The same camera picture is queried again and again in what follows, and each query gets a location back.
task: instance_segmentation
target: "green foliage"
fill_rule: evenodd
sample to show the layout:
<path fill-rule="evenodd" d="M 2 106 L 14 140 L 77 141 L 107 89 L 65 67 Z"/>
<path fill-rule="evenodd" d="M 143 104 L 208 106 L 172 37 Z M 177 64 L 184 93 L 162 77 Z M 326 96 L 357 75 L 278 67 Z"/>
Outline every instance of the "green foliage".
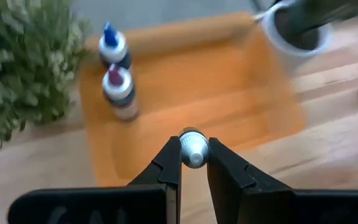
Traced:
<path fill-rule="evenodd" d="M 87 31 L 69 0 L 0 0 L 0 146 L 27 123 L 69 112 Z"/>

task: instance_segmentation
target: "wooden surface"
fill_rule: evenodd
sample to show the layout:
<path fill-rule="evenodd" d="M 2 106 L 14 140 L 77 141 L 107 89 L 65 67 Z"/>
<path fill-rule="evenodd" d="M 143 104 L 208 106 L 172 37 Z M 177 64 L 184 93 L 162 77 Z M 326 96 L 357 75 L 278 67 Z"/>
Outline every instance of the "wooden surface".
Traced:
<path fill-rule="evenodd" d="M 292 187 L 358 189 L 358 19 L 335 29 L 330 50 L 291 80 L 306 129 L 252 150 L 234 148 Z M 78 109 L 66 122 L 30 128 L 7 145 L 0 152 L 0 223 L 9 204 L 30 189 L 95 185 L 86 138 Z M 181 217 L 214 223 L 204 168 L 183 175 Z"/>
<path fill-rule="evenodd" d="M 222 37 L 226 32 L 233 35 Z M 246 148 L 302 129 L 301 110 L 281 63 L 250 16 L 219 16 L 128 36 L 140 108 L 135 121 L 119 121 L 112 113 L 101 88 L 101 63 L 84 66 L 80 74 L 89 149 L 100 186 L 127 184 L 170 136 L 186 127 L 219 136 L 228 147 Z M 164 43 L 178 48 L 167 50 Z M 137 48 L 143 44 L 153 51 Z"/>

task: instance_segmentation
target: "small bottle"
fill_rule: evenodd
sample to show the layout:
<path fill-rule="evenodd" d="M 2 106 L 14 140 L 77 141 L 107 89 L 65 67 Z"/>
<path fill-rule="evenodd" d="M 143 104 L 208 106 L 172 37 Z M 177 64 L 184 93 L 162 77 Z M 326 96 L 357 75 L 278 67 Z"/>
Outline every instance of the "small bottle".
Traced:
<path fill-rule="evenodd" d="M 111 64 L 116 64 L 131 71 L 132 59 L 124 34 L 114 30 L 108 22 L 104 26 L 104 34 L 99 40 L 99 53 L 106 68 L 109 68 Z"/>
<path fill-rule="evenodd" d="M 135 86 L 128 70 L 111 65 L 103 77 L 103 93 L 117 118 L 132 121 L 139 114 Z"/>

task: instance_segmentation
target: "wooden table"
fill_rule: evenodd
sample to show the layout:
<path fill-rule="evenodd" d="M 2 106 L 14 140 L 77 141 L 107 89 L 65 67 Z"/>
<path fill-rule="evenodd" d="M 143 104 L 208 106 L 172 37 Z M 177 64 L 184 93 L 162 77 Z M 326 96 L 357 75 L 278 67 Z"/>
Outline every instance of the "wooden table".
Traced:
<path fill-rule="evenodd" d="M 334 26 L 328 52 L 302 66 L 290 80 L 307 118 L 306 129 L 253 149 L 248 142 L 230 146 L 294 188 L 358 189 L 358 18 Z M 95 48 L 95 42 L 90 40 L 90 46 Z M 96 166 L 112 169 L 104 159 L 94 160 L 101 163 Z M 115 180 L 117 185 L 129 181 Z M 101 183 L 109 185 L 109 177 L 102 177 Z M 191 172 L 184 168 L 181 216 L 183 223 L 214 222 L 205 167 Z"/>

